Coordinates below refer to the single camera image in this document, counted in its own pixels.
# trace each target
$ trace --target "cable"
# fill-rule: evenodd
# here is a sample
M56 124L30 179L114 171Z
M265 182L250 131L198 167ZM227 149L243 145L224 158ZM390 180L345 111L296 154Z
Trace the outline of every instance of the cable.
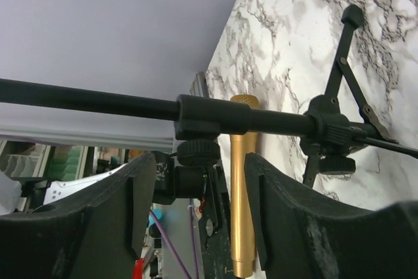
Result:
M169 247L169 250L173 254L175 260L177 261L177 264L180 266L180 268L181 268L182 272L184 273L185 277L187 279L191 279L189 272L187 271L186 267L184 266L184 264L182 262L182 259L178 255L176 249L172 245L172 243L169 239L169 236L166 234L163 226L161 225L161 222L158 220L157 216L152 212L152 210L150 210L150 215L154 219L154 222L157 225L157 228L158 228L159 232L161 233L161 236L163 237L163 240L166 242L167 246Z
M193 246L193 259L195 262L195 278L199 279L199 267L197 266L197 252L195 244L195 232L193 227L193 211L195 206L193 204L193 199L190 199L189 213L190 213L190 235L191 235L191 245Z

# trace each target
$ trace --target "microphone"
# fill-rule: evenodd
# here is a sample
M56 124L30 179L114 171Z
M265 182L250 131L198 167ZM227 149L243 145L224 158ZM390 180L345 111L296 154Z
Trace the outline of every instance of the microphone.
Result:
M231 101L260 108L259 100L253 95L235 95ZM234 275L248 278L253 274L255 261L255 234L249 210L244 162L246 154L254 153L257 133L231 135L231 257Z

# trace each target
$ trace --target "blue object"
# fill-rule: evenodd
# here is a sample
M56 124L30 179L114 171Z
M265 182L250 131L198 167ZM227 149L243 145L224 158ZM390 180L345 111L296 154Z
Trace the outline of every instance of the blue object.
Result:
M163 217L163 211L161 209L153 209L152 212L154 213L155 217L157 217L157 219L161 221L161 218ZM153 224L155 224L154 218L151 215L149 215L148 226L151 227Z
M112 166L116 166L116 165L119 165L120 164L120 157L119 156L111 156L110 157L110 164L112 165Z

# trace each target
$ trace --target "microphone stand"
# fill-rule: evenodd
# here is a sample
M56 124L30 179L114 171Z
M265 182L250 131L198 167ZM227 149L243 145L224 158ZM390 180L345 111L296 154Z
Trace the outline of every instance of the microphone stand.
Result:
M362 10L356 5L348 6L344 10L341 21L344 24L344 28L332 64L327 87L323 95L318 95L310 101L308 111L304 114L290 114L286 112L252 109L247 104L243 103L207 99L191 95L180 95L176 101L165 101L5 79L0 79L0 102L170 120L174 122L176 138L179 140L214 140L222 133L243 135L249 131L300 137L300 147L304 154L308 156L306 170L303 176L303 184L295 182L294 180L289 183L289 180L291 180L290 178L282 178L281 173L269 165L263 158L252 156L251 154L247 156L247 186L255 184L255 186L259 187L256 194L254 194L253 191L250 191L250 189L248 189L248 193L251 215L256 232L257 249L260 254L262 268L267 272L269 278L276 278L275 276L278 278L280 272L285 274L280 278L337 278L337 276L327 276L326 273L344 274L344 276L338 278L360 278L348 275L350 267L353 267L350 262L350 258L353 258L353 256L349 254L351 251L348 249L347 251L344 251L344 249L341 250L341 254L348 254L347 256L350 257L341 257L338 255L338 252L334 252L334 255L331 254L333 257L330 257L328 254L328 245L337 245L338 239L331 244L327 244L322 233L321 245L315 244L316 246L310 246L310 244L307 244L315 242L316 231L312 231L312 228L310 229L310 233L306 233L305 235L302 233L296 234L295 231L292 231L289 227L284 229L286 232L290 233L283 236L290 237L291 234L293 234L292 236L298 238L297 242L298 245L300 245L300 248L305 245L305 249L301 248L299 251L296 250L303 255L300 257L300 260L303 261L301 262L303 265L300 263L298 265L295 265L295 263L288 263L286 266L284 261L287 260L287 258L282 255L285 252L283 252L280 247L267 248L269 243L266 241L266 238L269 238L271 242L273 234L275 233L275 231L272 231L272 229L268 227L269 224L276 225L277 227L280 223L286 223L277 221L277 219L276 221L269 220L269 213L263 214L266 210L261 206L261 201L267 202L265 204L267 208L274 208L279 204L278 208L282 208L283 212L286 212L285 209L287 209L288 215L290 215L289 217L296 219L293 227L298 230L306 229L309 223L312 224L307 213L312 214L314 205L312 205L312 207L305 204L305 199L301 201L300 195L298 197L295 196L297 194L296 191L303 191L303 193L311 195L312 199L319 199L320 201L315 205L316 207L321 207L321 203L325 206L329 201L333 201L326 197L322 198L322 195L317 195L318 193L312 190L315 177L318 173L327 175L354 173L356 170L355 161L348 156L367 146L375 146L418 158L418 150L400 145L379 122L372 107L367 103L347 61L347 55L354 31L364 22ZM347 117L340 112L337 95L343 77L357 102L364 123L350 122ZM268 182L270 187L263 185L263 182ZM285 193L286 188L278 188L279 184L287 186L287 188L290 189L289 193ZM276 188L275 195L272 194L274 190L271 186ZM295 202L293 205L289 203L291 199ZM413 204L413 208L416 209L415 203L412 202L411 204ZM344 221L349 221L352 218L348 212L358 213L353 210L352 206L335 205L334 203L330 206L338 207L338 212L345 212L345 214L348 215L344 216L344 219L346 219ZM418 214L414 214L413 216L412 212L408 211L411 210L412 207L408 207L408 210L404 207L402 207L402 210L399 208L399 206L395 208L397 210L396 213L399 214L400 212L403 212L404 215L399 214L398 227L400 227L403 222L405 233L402 235L402 233L394 231L393 234L387 234L387 236L396 237L398 243L404 243L403 236L406 237L406 235L409 236L409 241L413 239L415 246L408 244L409 246L406 248L406 251L409 252L409 255L407 254L404 256L406 259L409 258L409 262L405 262L404 260L399 261L403 265L405 271L412 271L413 269L416 270L418 267L418 240L416 235ZM304 216L295 217L293 210L297 209L304 213ZM364 210L361 210L361 212L362 215L366 215ZM322 214L321 217L327 217L328 220L325 220L330 222L331 216L332 215L328 213L326 215ZM338 218L338 222L335 222L336 225L342 223L340 218ZM315 220L315 223L321 225L322 222L319 221L320 219ZM283 243L281 245L292 250L290 246L284 245ZM317 257L316 252L320 249L325 251L321 253L323 254L322 257ZM366 250L363 246L358 247L357 249ZM323 261L326 260L326 258L335 259L336 262L333 264L334 268L330 269L328 266L323 266ZM299 268L300 271L283 271L283 269L288 269L290 265L292 269ZM385 270L382 272L384 275L389 274L391 269L393 269L390 265L381 265L379 267L379 269ZM410 276L399 276L399 278L401 277L411 278Z

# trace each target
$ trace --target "white marble surface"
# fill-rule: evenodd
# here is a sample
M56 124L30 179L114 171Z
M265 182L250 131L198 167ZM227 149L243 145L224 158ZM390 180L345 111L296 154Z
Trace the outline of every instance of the white marble surface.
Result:
M391 135L418 147L418 0L237 0L207 71L211 96L250 93L265 109L305 112L309 100L325 90L342 30L340 17L349 3L366 13L349 54L353 72ZM339 100L351 121L362 121L345 82ZM302 180L306 158L298 139L259 139L262 156ZM229 176L229 136L221 135L219 143ZM352 156L354 175L320 175L314 189L371 210L418 199L418 161L377 148ZM264 278L258 266L253 278Z

